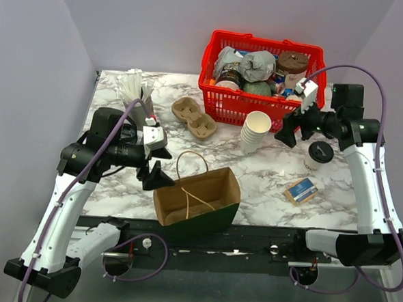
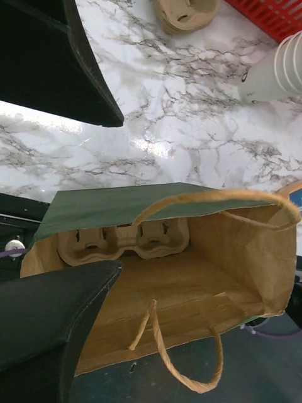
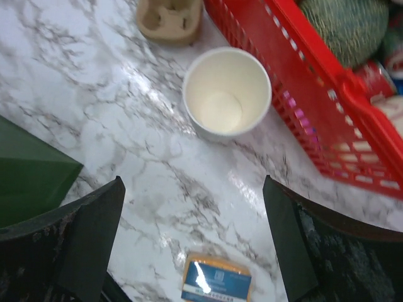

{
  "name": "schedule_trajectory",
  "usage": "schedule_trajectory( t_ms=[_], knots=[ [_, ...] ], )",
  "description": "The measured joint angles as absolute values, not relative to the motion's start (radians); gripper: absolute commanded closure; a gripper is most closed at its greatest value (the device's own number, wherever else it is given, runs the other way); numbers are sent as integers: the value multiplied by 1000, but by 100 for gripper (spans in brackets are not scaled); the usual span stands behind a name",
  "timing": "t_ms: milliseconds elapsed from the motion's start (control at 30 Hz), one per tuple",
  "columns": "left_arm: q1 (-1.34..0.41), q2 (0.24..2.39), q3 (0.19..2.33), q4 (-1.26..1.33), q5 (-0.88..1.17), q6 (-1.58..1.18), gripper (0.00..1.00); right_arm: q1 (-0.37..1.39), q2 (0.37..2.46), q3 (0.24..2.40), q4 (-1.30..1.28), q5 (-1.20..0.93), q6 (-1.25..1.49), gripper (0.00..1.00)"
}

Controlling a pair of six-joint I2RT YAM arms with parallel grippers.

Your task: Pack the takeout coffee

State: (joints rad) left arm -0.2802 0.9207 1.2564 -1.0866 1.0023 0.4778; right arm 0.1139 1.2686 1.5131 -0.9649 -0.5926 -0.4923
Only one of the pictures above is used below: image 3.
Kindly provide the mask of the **brown cardboard cup carrier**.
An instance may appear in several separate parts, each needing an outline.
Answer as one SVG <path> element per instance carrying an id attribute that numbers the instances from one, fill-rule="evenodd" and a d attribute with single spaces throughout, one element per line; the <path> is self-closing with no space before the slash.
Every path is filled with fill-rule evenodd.
<path id="1" fill-rule="evenodd" d="M 139 1 L 137 27 L 148 40 L 163 45 L 191 45 L 202 27 L 203 1 Z"/>

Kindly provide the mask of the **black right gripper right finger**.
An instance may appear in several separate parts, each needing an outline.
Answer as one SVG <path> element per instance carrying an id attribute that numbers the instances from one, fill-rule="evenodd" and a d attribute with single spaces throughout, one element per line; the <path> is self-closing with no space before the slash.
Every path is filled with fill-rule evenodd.
<path id="1" fill-rule="evenodd" d="M 266 176 L 264 203 L 289 301 L 402 301 L 402 233 L 352 219 Z"/>

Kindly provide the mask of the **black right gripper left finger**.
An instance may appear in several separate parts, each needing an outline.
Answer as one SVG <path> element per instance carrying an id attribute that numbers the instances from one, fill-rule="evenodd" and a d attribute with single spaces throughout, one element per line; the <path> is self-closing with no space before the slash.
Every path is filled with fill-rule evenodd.
<path id="1" fill-rule="evenodd" d="M 101 301 L 124 198 L 116 177 L 1 229 L 1 301 Z"/>

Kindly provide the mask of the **brown green paper bag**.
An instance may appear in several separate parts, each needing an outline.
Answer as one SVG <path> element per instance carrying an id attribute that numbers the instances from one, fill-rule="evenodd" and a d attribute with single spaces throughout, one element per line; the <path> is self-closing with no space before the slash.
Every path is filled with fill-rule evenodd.
<path id="1" fill-rule="evenodd" d="M 1 117 L 1 227 L 58 208 L 83 165 Z"/>

